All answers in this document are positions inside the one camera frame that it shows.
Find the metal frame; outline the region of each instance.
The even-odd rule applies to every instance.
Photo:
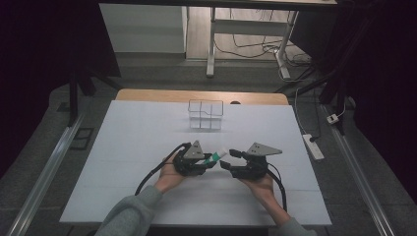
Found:
[[[75,137],[81,123],[86,116],[91,101],[92,98],[90,97],[81,101],[79,116],[74,121],[73,126],[67,127],[62,134],[61,139],[55,147],[55,150],[52,152],[48,162],[45,164],[45,167],[43,168],[42,172],[37,178],[36,183],[31,189],[24,205],[21,208],[21,211],[19,211],[19,214],[15,218],[12,227],[9,229],[9,232],[7,233],[8,236],[26,234],[31,221],[33,220],[34,215],[36,214],[36,211],[43,200],[43,197],[45,196],[53,178],[55,177],[56,171],[64,159],[65,153],[67,152],[72,139]]]
[[[289,22],[287,23],[287,27],[285,29],[285,33],[283,34],[281,45],[279,46],[279,50],[275,52],[276,62],[279,66],[279,71],[281,72],[282,78],[284,80],[290,80],[291,77],[288,72],[288,68],[286,67],[286,63],[284,61],[284,53],[285,48],[289,40],[289,36],[292,33],[292,29],[294,28],[294,23],[297,18],[298,12],[293,12],[292,16],[289,18]]]
[[[324,105],[322,105],[322,110],[326,116],[330,115]],[[331,126],[331,131],[337,142],[337,145],[343,154],[346,164],[349,167],[353,179],[356,182],[356,186],[358,187],[365,204],[370,210],[371,216],[375,221],[375,225],[380,231],[380,234],[384,236],[394,236],[395,233],[392,229],[392,226],[390,225],[387,215],[384,209],[381,207],[381,203],[377,196],[374,194],[374,191],[372,190],[360,163],[353,153],[349,142],[344,136],[340,135],[336,127]]]
[[[289,37],[292,33],[295,20],[298,12],[293,12],[289,22],[274,23],[274,22],[254,22],[254,21],[239,21],[239,20],[216,20],[215,8],[211,8],[210,33],[208,43],[208,68],[206,75],[208,78],[214,76],[214,35],[216,33],[228,34],[246,34],[246,35],[271,35],[282,36],[282,42],[279,50],[274,52],[276,61],[279,66],[279,71],[284,80],[289,80],[290,75],[286,67],[283,55],[285,47],[288,43]]]

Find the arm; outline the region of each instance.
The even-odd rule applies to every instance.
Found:
[[[172,165],[173,156],[160,170],[156,183],[153,186],[145,187],[137,196],[129,196],[120,201],[105,217],[95,235],[136,236],[147,234],[154,217],[155,207],[162,199],[162,195],[178,186],[185,179],[175,171]]]
[[[240,180],[252,191],[252,194],[260,202],[260,204],[267,210],[270,217],[278,227],[277,235],[300,235],[300,236],[314,236],[317,235],[315,231],[307,231],[304,229],[295,218],[292,218],[276,201],[273,193],[273,180],[269,175],[258,181]]]

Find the table leg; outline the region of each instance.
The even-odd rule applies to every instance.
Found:
[[[208,46],[208,70],[207,77],[214,76],[214,30],[215,30],[215,8],[211,8],[211,21],[209,31],[209,46]]]
[[[285,53],[285,47],[288,43],[289,36],[291,35],[292,28],[294,27],[295,19],[297,18],[298,12],[291,12],[289,13],[291,16],[289,18],[289,22],[287,22],[287,27],[285,29],[285,34],[282,38],[281,45],[279,46],[279,50],[276,51],[275,58],[278,62],[279,71],[281,72],[282,78],[284,80],[289,80],[291,77],[289,76],[288,69],[285,65],[285,61],[283,59],[284,53]]]

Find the person's right hand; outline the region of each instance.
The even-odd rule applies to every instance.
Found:
[[[258,201],[275,198],[273,194],[273,179],[268,174],[259,180],[239,179],[242,183],[249,187],[252,194]]]
[[[239,180],[251,189],[252,194],[264,206],[277,226],[281,226],[291,219],[291,216],[276,201],[275,195],[273,194],[272,177],[266,174],[264,178],[256,181]]]

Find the metal rail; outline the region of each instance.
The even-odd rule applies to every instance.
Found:
[[[322,105],[322,110],[326,116],[330,114],[326,108]],[[337,128],[334,126],[331,127],[331,131],[334,135],[334,138],[337,141],[337,144],[343,154],[343,157],[347,163],[347,166],[350,169],[350,172],[353,176],[353,179],[356,182],[356,185],[362,195],[362,198],[365,204],[368,206],[371,216],[374,218],[375,224],[380,231],[380,234],[383,236],[394,236],[395,233],[389,223],[387,215],[384,209],[381,207],[381,203],[378,200],[377,196],[374,194],[374,191],[371,188],[371,185],[368,182],[365,173],[362,170],[360,163],[358,162],[355,154],[352,151],[352,148],[349,145],[349,142],[344,136],[341,136]]]
[[[19,211],[19,214],[13,222],[12,227],[9,229],[9,232],[7,233],[8,236],[26,234],[31,221],[33,220],[34,215],[36,214],[36,211],[46,194],[46,191],[48,190],[53,178],[55,177],[56,171],[61,165],[62,159],[64,158],[72,139],[75,137],[81,123],[86,116],[91,101],[92,98],[90,97],[81,100],[80,113],[78,118],[74,122],[74,125],[72,127],[67,127],[62,134],[61,139],[55,147],[55,150],[52,152],[51,156],[45,164],[45,167],[43,167],[42,172],[37,178],[36,183],[31,189],[24,205],[21,208],[21,211]]]

